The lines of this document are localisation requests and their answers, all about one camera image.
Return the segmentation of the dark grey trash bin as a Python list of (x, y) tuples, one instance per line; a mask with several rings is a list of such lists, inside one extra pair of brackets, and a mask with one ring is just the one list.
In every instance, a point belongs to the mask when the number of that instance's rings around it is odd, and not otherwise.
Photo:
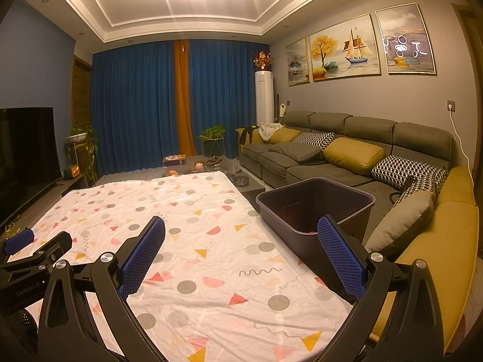
[(361, 241), (376, 198), (362, 190), (323, 177), (293, 183), (256, 197), (260, 214), (277, 236), (325, 285), (349, 302), (336, 271), (318, 241), (318, 221), (330, 215), (338, 226)]

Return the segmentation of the grey tv cabinet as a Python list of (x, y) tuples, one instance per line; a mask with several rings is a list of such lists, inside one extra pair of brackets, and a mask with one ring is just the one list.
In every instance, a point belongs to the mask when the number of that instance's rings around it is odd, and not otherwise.
[(16, 233), (19, 230), (30, 228), (45, 215), (48, 210), (71, 190), (80, 190), (88, 187), (86, 175), (79, 174), (72, 180), (61, 180), (44, 190), (33, 198), (23, 208), (18, 210), (10, 219), (1, 224), (1, 236), (6, 232)]

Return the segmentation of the large grey front cushion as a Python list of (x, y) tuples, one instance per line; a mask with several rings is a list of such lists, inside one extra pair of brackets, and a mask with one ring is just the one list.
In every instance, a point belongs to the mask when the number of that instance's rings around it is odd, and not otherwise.
[(435, 200), (436, 196), (425, 190), (409, 195), (385, 215), (365, 244), (366, 250), (396, 260), (428, 224)]

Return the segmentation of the near patterned cushion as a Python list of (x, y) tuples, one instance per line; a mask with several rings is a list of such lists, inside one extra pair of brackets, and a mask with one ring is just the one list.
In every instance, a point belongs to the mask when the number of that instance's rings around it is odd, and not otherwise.
[(378, 162), (371, 171), (373, 177), (399, 190), (394, 206), (419, 190), (439, 195), (449, 172), (445, 168), (390, 155)]

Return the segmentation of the grey sectional sofa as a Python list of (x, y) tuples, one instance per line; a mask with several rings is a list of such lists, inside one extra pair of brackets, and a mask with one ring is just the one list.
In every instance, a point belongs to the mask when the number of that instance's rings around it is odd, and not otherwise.
[(375, 196), (369, 237), (420, 176), (441, 189), (449, 174), (453, 136), (442, 129), (345, 113), (292, 111), (268, 139), (237, 129), (241, 165), (278, 188), (324, 177)]

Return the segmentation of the patterned white table cloth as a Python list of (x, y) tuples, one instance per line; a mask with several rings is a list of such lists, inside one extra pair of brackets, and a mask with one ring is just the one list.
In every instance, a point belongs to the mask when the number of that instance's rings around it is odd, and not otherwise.
[(66, 259), (116, 251), (153, 217), (166, 237), (128, 304), (172, 361), (301, 361), (350, 312), (279, 240), (223, 173), (119, 181), (74, 190), (34, 225), (28, 257), (60, 231)]

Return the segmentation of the yellow sofa cushion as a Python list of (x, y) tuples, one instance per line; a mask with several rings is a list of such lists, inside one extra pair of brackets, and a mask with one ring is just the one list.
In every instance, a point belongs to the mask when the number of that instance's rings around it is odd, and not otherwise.
[(323, 157), (328, 163), (364, 176), (372, 175), (373, 168), (385, 156), (385, 150), (378, 145), (346, 137), (335, 139), (323, 151)]

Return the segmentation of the grey sofa cushion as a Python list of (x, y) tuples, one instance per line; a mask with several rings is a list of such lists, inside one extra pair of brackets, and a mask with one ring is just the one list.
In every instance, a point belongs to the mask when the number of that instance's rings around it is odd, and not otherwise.
[(269, 148), (269, 151), (284, 154), (285, 156), (302, 163), (317, 157), (322, 152), (322, 148), (318, 145), (286, 141), (273, 145)]

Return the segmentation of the black white patterned cushion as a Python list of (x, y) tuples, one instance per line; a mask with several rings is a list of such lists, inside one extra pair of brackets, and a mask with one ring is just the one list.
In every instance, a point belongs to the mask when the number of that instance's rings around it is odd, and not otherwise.
[(333, 132), (302, 132), (293, 141), (302, 144), (316, 145), (321, 148), (321, 151), (324, 151), (335, 139), (336, 135)]

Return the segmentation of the orange curtain strip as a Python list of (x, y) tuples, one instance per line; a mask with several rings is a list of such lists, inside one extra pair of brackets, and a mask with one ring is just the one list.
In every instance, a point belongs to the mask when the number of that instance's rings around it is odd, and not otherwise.
[(189, 83), (189, 41), (174, 41), (174, 86), (178, 132), (181, 154), (197, 154), (192, 135), (190, 83)]

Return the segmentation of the potted green floor plant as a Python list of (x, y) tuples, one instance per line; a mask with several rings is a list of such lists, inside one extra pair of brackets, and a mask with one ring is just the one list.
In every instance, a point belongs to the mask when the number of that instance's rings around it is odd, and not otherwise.
[(197, 139), (201, 141), (203, 155), (208, 158), (215, 158), (224, 155), (224, 140), (225, 129), (222, 125), (215, 125), (206, 128)]

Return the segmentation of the far yellow cushion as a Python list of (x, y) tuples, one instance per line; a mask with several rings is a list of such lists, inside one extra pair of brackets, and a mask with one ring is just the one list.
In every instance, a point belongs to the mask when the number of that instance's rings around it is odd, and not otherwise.
[(270, 144), (277, 144), (281, 142), (290, 142), (297, 138), (301, 134), (301, 131), (292, 128), (281, 128), (274, 132), (269, 138)]

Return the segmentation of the white cloth on sofa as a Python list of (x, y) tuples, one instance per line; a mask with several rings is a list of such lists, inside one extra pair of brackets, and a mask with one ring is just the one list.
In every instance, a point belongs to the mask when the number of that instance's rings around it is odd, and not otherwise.
[(283, 125), (279, 122), (261, 122), (258, 126), (259, 134), (263, 141), (269, 141), (273, 134), (282, 128)]

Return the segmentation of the sailing ship painting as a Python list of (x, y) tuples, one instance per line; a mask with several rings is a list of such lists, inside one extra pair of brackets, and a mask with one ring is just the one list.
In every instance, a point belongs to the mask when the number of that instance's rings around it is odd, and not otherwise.
[(310, 35), (309, 54), (314, 82), (381, 74), (368, 13)]

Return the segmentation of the flower arrangement on conditioner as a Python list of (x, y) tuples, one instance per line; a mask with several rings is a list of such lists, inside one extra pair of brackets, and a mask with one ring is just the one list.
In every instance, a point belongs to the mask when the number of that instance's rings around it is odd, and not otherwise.
[(260, 71), (270, 70), (272, 64), (271, 53), (266, 51), (257, 52), (254, 56), (253, 63), (256, 69)]

